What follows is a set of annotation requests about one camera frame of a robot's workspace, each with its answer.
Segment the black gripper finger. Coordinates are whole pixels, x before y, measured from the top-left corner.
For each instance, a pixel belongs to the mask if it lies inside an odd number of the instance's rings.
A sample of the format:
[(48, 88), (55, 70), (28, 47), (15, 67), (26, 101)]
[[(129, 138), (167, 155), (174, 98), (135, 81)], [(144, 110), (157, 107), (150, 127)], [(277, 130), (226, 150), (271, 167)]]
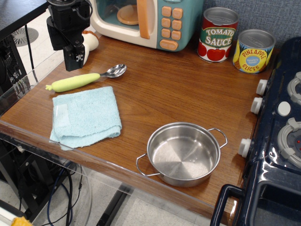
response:
[(67, 71), (74, 71), (83, 67), (85, 47), (82, 41), (76, 41), (75, 45), (66, 42), (63, 47), (65, 68)]
[(47, 27), (53, 49), (62, 50), (65, 46), (65, 40), (63, 36), (53, 24), (47, 24)]

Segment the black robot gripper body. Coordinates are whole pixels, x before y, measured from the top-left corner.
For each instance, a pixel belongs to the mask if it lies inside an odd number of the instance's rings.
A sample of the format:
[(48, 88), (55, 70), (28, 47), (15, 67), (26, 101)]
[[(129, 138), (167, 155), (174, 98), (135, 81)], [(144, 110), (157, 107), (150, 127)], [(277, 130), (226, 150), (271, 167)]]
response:
[(90, 26), (91, 2), (89, 0), (48, 0), (50, 22), (61, 32), (82, 33)]

